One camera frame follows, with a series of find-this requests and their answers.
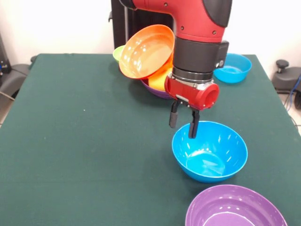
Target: green tablecloth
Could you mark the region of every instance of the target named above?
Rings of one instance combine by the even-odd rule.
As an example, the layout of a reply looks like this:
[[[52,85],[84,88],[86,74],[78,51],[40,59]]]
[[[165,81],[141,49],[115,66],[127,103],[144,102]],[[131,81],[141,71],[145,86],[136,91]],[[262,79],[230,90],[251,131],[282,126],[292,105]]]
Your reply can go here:
[[[201,114],[236,130],[246,166],[224,184],[253,189],[301,224],[301,139],[256,56],[237,85],[220,84]],[[183,226],[212,186],[171,150],[170,100],[124,77],[110,55],[39,55],[0,129],[4,226]],[[179,110],[178,127],[191,121]]]

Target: cable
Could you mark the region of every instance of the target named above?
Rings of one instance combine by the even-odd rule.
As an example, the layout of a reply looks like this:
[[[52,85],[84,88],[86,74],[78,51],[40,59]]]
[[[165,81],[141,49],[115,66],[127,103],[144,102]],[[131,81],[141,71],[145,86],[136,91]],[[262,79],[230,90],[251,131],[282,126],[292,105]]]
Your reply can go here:
[[[286,108],[287,111],[289,111],[291,109],[291,107],[292,107],[292,104],[293,104],[293,93],[297,89],[297,87],[300,84],[300,82],[301,82],[301,75],[299,76],[299,78],[298,78],[295,86],[293,87],[293,89],[291,90],[291,93],[289,95],[289,97],[290,97],[290,105],[289,105],[289,107],[287,106],[288,107],[288,108]]]
[[[298,129],[298,125],[297,125],[295,119],[293,119],[292,116],[290,116],[290,117],[291,117],[291,119],[292,119],[292,121],[293,121],[294,126]]]
[[[15,101],[14,98],[12,98],[11,96],[9,96],[9,95],[7,95],[7,94],[1,92],[1,91],[0,91],[0,94],[2,94],[3,96],[7,97],[8,99],[10,99],[10,100],[12,100],[12,101]]]
[[[27,74],[25,74],[24,72],[22,72],[22,71],[19,71],[19,70],[16,70],[16,69],[14,69],[14,68],[12,68],[11,70],[12,70],[12,71],[15,71],[15,72],[19,72],[19,73],[21,73],[21,74],[23,74],[23,75],[27,76]]]

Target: red robot arm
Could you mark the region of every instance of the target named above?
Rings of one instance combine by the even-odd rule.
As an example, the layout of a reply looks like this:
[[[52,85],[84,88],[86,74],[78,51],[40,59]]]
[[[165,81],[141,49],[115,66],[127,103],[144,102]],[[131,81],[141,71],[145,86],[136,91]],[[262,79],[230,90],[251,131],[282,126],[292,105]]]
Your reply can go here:
[[[176,23],[173,72],[166,78],[165,90],[175,99],[169,125],[174,128],[177,108],[192,109],[189,137],[195,138],[199,111],[212,107],[219,95],[213,71],[221,68],[229,43],[222,41],[228,26],[232,0],[120,0],[132,9],[173,16]]]

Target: bowl rim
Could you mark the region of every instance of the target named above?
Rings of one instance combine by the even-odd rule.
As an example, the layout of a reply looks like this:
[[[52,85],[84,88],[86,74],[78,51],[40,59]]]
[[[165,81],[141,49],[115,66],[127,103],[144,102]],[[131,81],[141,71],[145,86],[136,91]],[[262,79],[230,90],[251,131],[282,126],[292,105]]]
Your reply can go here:
[[[124,47],[125,47],[125,45],[123,45],[123,46],[118,46],[116,49],[114,49],[114,51],[113,51],[113,53],[112,53],[114,59],[117,60],[118,62],[119,62],[120,59],[118,60],[117,57],[115,56],[115,55],[116,55],[116,52],[117,52],[117,50],[122,49],[122,48],[124,48]]]
[[[175,138],[175,136],[177,135],[177,133],[178,133],[179,131],[181,131],[185,126],[189,126],[189,125],[190,125],[189,123],[187,123],[187,124],[183,125],[181,128],[179,128],[179,129],[176,131],[176,133],[174,134],[174,137],[173,137],[173,140],[172,140],[172,150],[173,150],[173,154],[174,154],[174,157],[175,157],[175,159],[177,160],[177,162],[178,162],[182,167],[184,167],[186,170],[188,170],[189,172],[194,173],[194,174],[196,174],[196,175],[198,175],[198,176],[202,176],[202,177],[204,177],[204,178],[216,178],[216,179],[218,179],[218,178],[227,178],[227,177],[231,177],[231,176],[237,174],[238,172],[240,172],[240,171],[243,169],[243,167],[245,166],[245,164],[246,164],[246,162],[247,162],[247,160],[248,160],[248,147],[247,147],[246,142],[244,141],[244,139],[243,139],[243,138],[242,138],[242,137],[241,137],[234,129],[232,129],[232,128],[230,128],[229,126],[226,126],[226,125],[224,125],[224,124],[221,124],[221,123],[218,123],[218,122],[215,122],[215,121],[198,121],[198,122],[199,122],[199,123],[209,122],[209,123],[212,123],[212,124],[221,125],[221,126],[223,126],[223,127],[226,127],[226,128],[228,128],[228,129],[232,130],[235,134],[237,134],[237,135],[240,137],[240,139],[243,141],[244,146],[245,146],[245,148],[246,148],[246,159],[245,159],[244,163],[242,164],[242,166],[241,166],[238,170],[236,170],[235,172],[233,172],[233,173],[231,173],[231,174],[222,175],[222,176],[211,176],[211,177],[210,177],[210,176],[203,175],[203,174],[200,174],[200,173],[197,173],[197,172],[192,171],[191,169],[187,168],[182,162],[179,161],[179,159],[177,158],[177,156],[176,156],[175,153],[174,153],[174,138]]]
[[[198,197],[200,197],[203,193],[207,192],[208,190],[213,189],[213,188],[214,188],[214,189],[215,189],[215,188],[219,188],[219,187],[238,187],[238,188],[244,189],[244,190],[246,190],[246,191],[248,191],[248,192],[251,192],[251,193],[254,193],[254,194],[260,196],[263,200],[265,200],[266,202],[268,202],[268,203],[269,203],[269,204],[277,211],[277,213],[281,216],[281,218],[282,218],[283,221],[285,222],[285,226],[288,225],[287,222],[286,222],[286,220],[285,220],[285,218],[284,218],[284,216],[283,216],[282,213],[280,212],[280,210],[279,210],[279,209],[278,209],[278,208],[277,208],[270,200],[268,200],[266,197],[264,197],[262,194],[260,194],[260,193],[258,193],[258,192],[256,192],[256,191],[254,191],[254,190],[252,190],[252,189],[250,189],[250,188],[243,187],[243,186],[239,186],[239,185],[216,185],[216,186],[212,186],[212,187],[209,187],[209,188],[203,190],[202,192],[200,192],[199,194],[197,194],[196,197],[194,197],[194,199],[193,199],[193,200],[191,201],[191,203],[189,204],[189,207],[187,208],[187,212],[186,212],[186,216],[185,216],[185,226],[188,225],[188,224],[187,224],[188,213],[189,213],[189,210],[191,209],[192,205],[194,204],[194,201],[195,201]]]
[[[242,73],[247,73],[247,72],[249,72],[252,69],[252,66],[253,66],[252,61],[249,58],[247,58],[246,56],[241,55],[241,54],[237,54],[237,53],[227,53],[227,56],[230,56],[230,55],[232,55],[232,56],[239,56],[239,57],[245,59],[248,63],[250,63],[249,69],[248,70],[244,70]],[[235,73],[235,72],[228,72],[227,71],[227,74],[233,74],[233,75],[234,74],[242,74],[242,73]]]
[[[145,83],[145,79],[141,79],[141,82],[143,83],[143,85],[147,86],[148,88],[150,88],[150,89],[152,89],[152,90],[154,90],[154,91],[156,91],[156,92],[160,92],[160,93],[162,93],[162,94],[167,93],[166,91],[161,91],[161,90],[159,90],[159,89],[154,89],[154,88],[150,87],[148,84]]]

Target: orange bowl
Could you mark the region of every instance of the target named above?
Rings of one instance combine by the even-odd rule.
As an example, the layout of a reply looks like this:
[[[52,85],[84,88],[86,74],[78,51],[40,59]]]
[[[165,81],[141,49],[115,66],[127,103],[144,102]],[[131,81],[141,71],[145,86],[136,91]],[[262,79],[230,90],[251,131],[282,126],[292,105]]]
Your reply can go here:
[[[131,79],[145,79],[159,70],[174,50],[173,31],[161,24],[137,32],[125,45],[119,67]]]

